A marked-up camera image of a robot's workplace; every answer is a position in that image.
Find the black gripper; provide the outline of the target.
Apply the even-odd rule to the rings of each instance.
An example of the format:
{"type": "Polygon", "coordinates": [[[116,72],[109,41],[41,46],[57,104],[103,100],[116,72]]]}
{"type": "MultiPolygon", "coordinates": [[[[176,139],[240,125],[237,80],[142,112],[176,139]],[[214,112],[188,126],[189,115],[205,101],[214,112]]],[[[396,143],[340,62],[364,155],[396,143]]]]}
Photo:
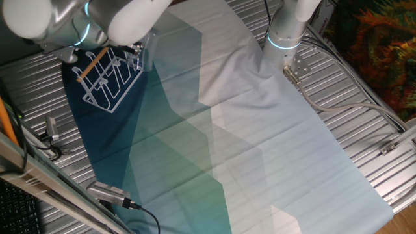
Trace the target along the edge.
{"type": "Polygon", "coordinates": [[[142,43],[135,43],[132,45],[123,46],[122,49],[127,53],[137,56],[143,51],[144,46],[142,43]]]}

